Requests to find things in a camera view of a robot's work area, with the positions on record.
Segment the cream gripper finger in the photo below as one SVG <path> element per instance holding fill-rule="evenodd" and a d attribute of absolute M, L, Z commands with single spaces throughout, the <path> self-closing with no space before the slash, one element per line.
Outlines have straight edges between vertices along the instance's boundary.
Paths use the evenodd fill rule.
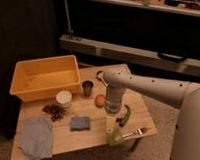
<path fill-rule="evenodd" d="M 116 127 L 116 116 L 115 115 L 107 115 L 106 116 L 106 132 L 112 133 L 114 128 Z"/>

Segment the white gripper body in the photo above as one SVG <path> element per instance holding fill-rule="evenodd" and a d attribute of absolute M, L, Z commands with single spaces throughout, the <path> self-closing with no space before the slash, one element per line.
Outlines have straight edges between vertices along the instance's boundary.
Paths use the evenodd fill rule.
<path fill-rule="evenodd" d="M 108 85 L 106 87 L 104 109 L 107 114 L 116 114 L 120 110 L 124 93 L 123 86 Z"/>

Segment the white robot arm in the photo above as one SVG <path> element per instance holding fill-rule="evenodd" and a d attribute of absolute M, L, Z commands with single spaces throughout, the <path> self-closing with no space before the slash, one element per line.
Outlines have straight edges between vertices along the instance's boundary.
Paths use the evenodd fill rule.
<path fill-rule="evenodd" d="M 200 84 L 162 78 L 146 78 L 117 69 L 104 73 L 105 112 L 116 115 L 127 89 L 143 93 L 180 110 L 171 160 L 200 160 Z"/>

